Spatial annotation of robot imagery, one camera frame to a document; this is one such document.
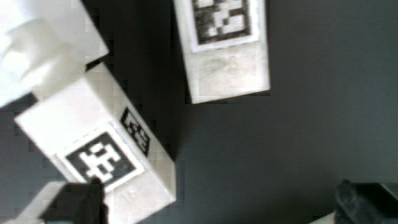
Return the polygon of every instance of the dark gray surface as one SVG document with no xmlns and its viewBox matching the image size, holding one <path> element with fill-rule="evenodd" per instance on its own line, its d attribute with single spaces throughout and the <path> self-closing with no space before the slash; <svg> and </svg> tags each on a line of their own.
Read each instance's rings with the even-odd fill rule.
<svg viewBox="0 0 398 224">
<path fill-rule="evenodd" d="M 333 188 L 398 182 L 398 2 L 270 1 L 270 96 L 190 105 L 170 0 L 88 0 L 108 65 L 177 165 L 145 224 L 296 224 Z M 0 111 L 0 220 L 62 179 Z"/>
</svg>

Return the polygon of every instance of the qr-like code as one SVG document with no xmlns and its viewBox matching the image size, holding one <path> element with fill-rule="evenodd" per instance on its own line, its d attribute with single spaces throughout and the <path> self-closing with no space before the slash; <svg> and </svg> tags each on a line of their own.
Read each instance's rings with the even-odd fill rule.
<svg viewBox="0 0 398 224">
<path fill-rule="evenodd" d="M 198 45 L 248 36 L 248 0 L 191 1 Z"/>
<path fill-rule="evenodd" d="M 147 156 L 150 138 L 147 136 L 145 130 L 140 126 L 140 123 L 134 119 L 133 113 L 127 108 L 126 108 L 122 116 L 120 116 L 120 124 L 122 124 L 126 132 L 129 134 L 129 137 L 133 138 L 133 141 L 140 147 L 140 151 L 142 151 L 143 155 Z"/>
<path fill-rule="evenodd" d="M 63 158 L 85 182 L 99 178 L 104 188 L 136 169 L 106 132 Z"/>
</svg>

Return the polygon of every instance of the black object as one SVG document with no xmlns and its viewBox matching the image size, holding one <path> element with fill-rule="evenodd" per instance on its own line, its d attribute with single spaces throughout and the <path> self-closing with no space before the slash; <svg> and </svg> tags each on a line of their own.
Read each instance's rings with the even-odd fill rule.
<svg viewBox="0 0 398 224">
<path fill-rule="evenodd" d="M 337 187 L 335 224 L 398 224 L 394 185 L 353 184 Z"/>
<path fill-rule="evenodd" d="M 104 192 L 97 179 L 67 184 L 40 215 L 46 224 L 106 224 Z"/>
</svg>

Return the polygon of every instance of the white block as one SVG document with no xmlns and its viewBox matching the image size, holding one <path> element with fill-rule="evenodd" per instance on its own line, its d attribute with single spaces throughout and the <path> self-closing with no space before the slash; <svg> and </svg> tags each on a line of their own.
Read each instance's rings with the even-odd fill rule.
<svg viewBox="0 0 398 224">
<path fill-rule="evenodd" d="M 262 0 L 174 0 L 191 102 L 270 89 Z"/>
<path fill-rule="evenodd" d="M 79 0 L 1 0 L 0 36 L 37 18 L 46 20 L 85 62 L 106 55 L 108 49 Z"/>
<path fill-rule="evenodd" d="M 44 224 L 44 221 L 39 219 L 39 217 L 47 209 L 49 203 L 58 195 L 63 186 L 63 182 L 49 182 L 46 184 L 17 218 L 7 221 L 3 224 Z"/>
<path fill-rule="evenodd" d="M 104 180 L 110 224 L 138 222 L 175 200 L 174 162 L 102 65 L 15 122 L 67 180 Z"/>
<path fill-rule="evenodd" d="M 310 224 L 333 224 L 333 213 L 310 222 Z"/>
<path fill-rule="evenodd" d="M 106 53 L 78 0 L 1 0 L 0 107 L 26 95 L 33 86 L 42 100 L 76 78 L 63 74 L 79 74 L 85 63 Z M 40 86 L 47 74 L 49 82 Z"/>
</svg>

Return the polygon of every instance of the white foam block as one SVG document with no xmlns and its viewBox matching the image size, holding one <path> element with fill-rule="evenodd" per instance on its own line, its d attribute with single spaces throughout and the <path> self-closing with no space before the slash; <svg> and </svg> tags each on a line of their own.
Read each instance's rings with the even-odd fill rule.
<svg viewBox="0 0 398 224">
<path fill-rule="evenodd" d="M 174 0 L 191 102 L 270 89 L 262 0 Z"/>
<path fill-rule="evenodd" d="M 102 180 L 110 224 L 136 223 L 175 200 L 174 162 L 102 65 L 15 122 L 67 180 Z"/>
<path fill-rule="evenodd" d="M 37 18 L 46 20 L 85 62 L 106 55 L 106 45 L 79 0 L 1 0 L 0 36 Z"/>
<path fill-rule="evenodd" d="M 333 224 L 333 213 L 310 222 L 310 224 Z"/>
<path fill-rule="evenodd" d="M 49 182 L 33 197 L 33 200 L 19 214 L 19 217 L 7 221 L 3 224 L 44 224 L 44 221 L 39 219 L 42 212 L 49 206 L 49 203 L 58 195 L 62 187 L 65 186 L 63 182 Z"/>
<path fill-rule="evenodd" d="M 76 64 L 81 64 L 78 69 L 83 70 L 83 64 L 106 53 L 79 0 L 1 0 L 0 107 L 31 91 L 31 83 L 39 81 L 33 73 L 55 74 L 47 70 L 56 70 L 63 74 Z M 26 74 L 28 83 L 21 83 Z M 53 89 L 60 88 L 67 79 L 60 75 L 56 79 L 47 79 Z M 35 88 L 39 100 L 51 91 L 51 88 L 42 91 Z"/>
</svg>

